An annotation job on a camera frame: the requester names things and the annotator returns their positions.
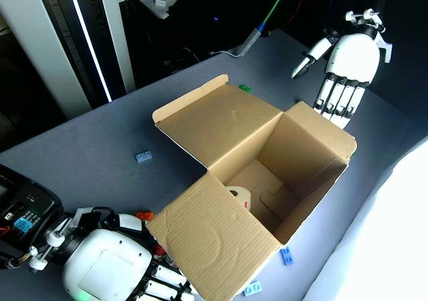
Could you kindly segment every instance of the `qr code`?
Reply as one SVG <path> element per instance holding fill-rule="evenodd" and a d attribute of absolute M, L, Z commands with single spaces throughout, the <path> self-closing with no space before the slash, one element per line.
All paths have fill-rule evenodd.
<path fill-rule="evenodd" d="M 33 224 L 27 219 L 20 217 L 19 219 L 16 220 L 13 226 L 15 226 L 17 229 L 20 229 L 22 232 L 27 233 L 29 229 L 33 227 Z"/>

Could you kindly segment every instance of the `black electronic device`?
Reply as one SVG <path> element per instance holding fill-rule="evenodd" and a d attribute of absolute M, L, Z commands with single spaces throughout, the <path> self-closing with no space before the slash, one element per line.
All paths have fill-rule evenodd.
<path fill-rule="evenodd" d="M 0 238 L 26 252 L 62 212 L 48 189 L 0 165 Z"/>

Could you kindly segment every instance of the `gray table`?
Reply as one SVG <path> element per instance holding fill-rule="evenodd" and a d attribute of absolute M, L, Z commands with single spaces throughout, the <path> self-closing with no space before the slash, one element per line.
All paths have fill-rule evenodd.
<path fill-rule="evenodd" d="M 67 211 L 104 205 L 120 212 L 158 212 L 205 171 L 154 127 L 153 110 L 222 73 L 283 110 L 296 100 L 312 104 L 325 63 L 291 80 L 304 49 L 277 32 L 260 39 L 244 58 L 206 60 L 1 153 L 0 163 L 50 188 Z M 284 266 L 277 254 L 257 277 L 263 292 L 251 300 L 303 298 L 384 169 L 405 150 L 410 129 L 403 114 L 366 93 L 347 127 L 356 137 L 357 156 L 290 240 L 294 264 Z M 145 150 L 153 159 L 138 165 L 134 155 Z M 49 265 L 38 274 L 0 273 L 2 300 L 69 300 L 60 267 Z"/>

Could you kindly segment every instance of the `cardboard flap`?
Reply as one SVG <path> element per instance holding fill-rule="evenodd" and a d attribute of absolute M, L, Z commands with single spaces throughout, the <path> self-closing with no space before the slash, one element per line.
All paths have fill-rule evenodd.
<path fill-rule="evenodd" d="M 210 301 L 232 299 L 281 246 L 210 173 L 147 228 Z"/>
<path fill-rule="evenodd" d="M 356 141 L 353 136 L 329 122 L 304 102 L 297 103 L 285 114 L 344 161 L 349 161 L 355 152 Z"/>
<path fill-rule="evenodd" d="M 174 103 L 167 106 L 171 105 L 175 110 L 177 106 Z M 156 112 L 156 119 L 162 115 L 166 116 L 159 114 L 158 110 Z M 272 121 L 278 120 L 282 114 L 281 110 L 267 102 L 236 86 L 224 84 L 158 121 L 156 126 L 210 169 L 236 149 L 237 145 L 263 126 L 271 125 Z"/>
<path fill-rule="evenodd" d="M 154 123 L 164 120 L 166 117 L 171 116 L 175 112 L 178 112 L 180 109 L 190 105 L 191 103 L 197 101 L 198 99 L 208 95 L 213 90 L 218 87 L 226 84 L 229 81 L 229 76 L 227 74 L 222 74 L 209 82 L 206 82 L 201 87 L 188 92 L 187 94 L 173 100 L 169 104 L 166 104 L 163 107 L 155 110 L 152 114 Z"/>

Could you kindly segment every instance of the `white light strip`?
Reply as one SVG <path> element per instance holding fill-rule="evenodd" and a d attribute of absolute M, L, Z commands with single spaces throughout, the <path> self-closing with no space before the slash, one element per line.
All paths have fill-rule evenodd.
<path fill-rule="evenodd" d="M 89 50 L 91 51 L 92 59 L 94 60 L 96 70 L 98 72 L 98 75 L 100 75 L 102 87 L 104 88 L 108 102 L 112 102 L 112 98 L 110 97 L 110 93 L 108 92 L 108 89 L 107 89 L 106 81 L 104 80 L 104 76 L 102 75 L 102 72 L 101 72 L 100 64 L 98 63 L 98 59 L 95 54 L 94 46 L 92 45 L 91 39 L 89 38 L 88 29 L 86 28 L 85 21 L 83 20 L 83 15 L 82 15 L 82 12 L 80 11 L 78 0 L 73 0 L 73 4 L 74 4 L 74 8 L 76 9 L 76 12 L 78 13 L 80 25 L 82 26 L 83 33 L 86 38 L 86 42 L 88 43 Z"/>

